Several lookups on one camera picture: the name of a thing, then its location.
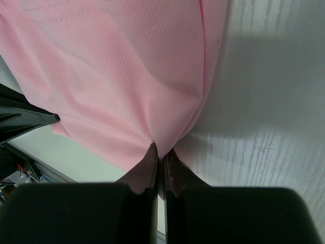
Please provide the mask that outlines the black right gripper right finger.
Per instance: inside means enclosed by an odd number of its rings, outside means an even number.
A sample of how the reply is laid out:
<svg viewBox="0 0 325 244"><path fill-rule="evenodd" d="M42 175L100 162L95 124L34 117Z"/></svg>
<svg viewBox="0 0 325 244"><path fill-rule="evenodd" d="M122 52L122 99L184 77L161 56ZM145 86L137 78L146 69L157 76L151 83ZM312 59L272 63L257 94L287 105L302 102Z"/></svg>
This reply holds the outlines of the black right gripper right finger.
<svg viewBox="0 0 325 244"><path fill-rule="evenodd" d="M321 243L292 189L213 187L174 150L162 166L167 243Z"/></svg>

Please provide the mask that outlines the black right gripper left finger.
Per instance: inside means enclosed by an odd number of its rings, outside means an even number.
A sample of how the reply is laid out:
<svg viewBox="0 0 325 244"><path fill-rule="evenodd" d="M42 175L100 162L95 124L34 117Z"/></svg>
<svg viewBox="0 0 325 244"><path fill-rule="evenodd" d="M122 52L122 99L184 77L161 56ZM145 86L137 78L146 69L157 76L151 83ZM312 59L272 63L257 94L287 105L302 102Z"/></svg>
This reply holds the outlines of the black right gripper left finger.
<svg viewBox="0 0 325 244"><path fill-rule="evenodd" d="M23 184L1 210L1 243L156 243L155 144L113 183Z"/></svg>

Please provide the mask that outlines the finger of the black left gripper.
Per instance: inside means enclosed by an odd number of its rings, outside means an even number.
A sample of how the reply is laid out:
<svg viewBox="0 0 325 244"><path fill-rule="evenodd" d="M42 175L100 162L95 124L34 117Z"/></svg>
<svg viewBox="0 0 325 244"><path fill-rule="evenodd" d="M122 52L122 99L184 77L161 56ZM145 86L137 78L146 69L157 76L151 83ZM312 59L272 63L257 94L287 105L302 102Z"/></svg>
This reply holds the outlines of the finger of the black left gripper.
<svg viewBox="0 0 325 244"><path fill-rule="evenodd" d="M1 144L59 121L57 114L30 104L23 94L1 85Z"/></svg>

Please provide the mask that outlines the pink t-shirt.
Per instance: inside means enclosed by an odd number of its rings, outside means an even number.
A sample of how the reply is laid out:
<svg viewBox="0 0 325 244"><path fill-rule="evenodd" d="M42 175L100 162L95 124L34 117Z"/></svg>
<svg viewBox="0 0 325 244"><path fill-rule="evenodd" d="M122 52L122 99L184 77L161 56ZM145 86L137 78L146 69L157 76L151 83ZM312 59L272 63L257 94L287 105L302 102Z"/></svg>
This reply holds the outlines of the pink t-shirt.
<svg viewBox="0 0 325 244"><path fill-rule="evenodd" d="M227 1L1 1L1 56L54 132L123 170L164 157L209 93Z"/></svg>

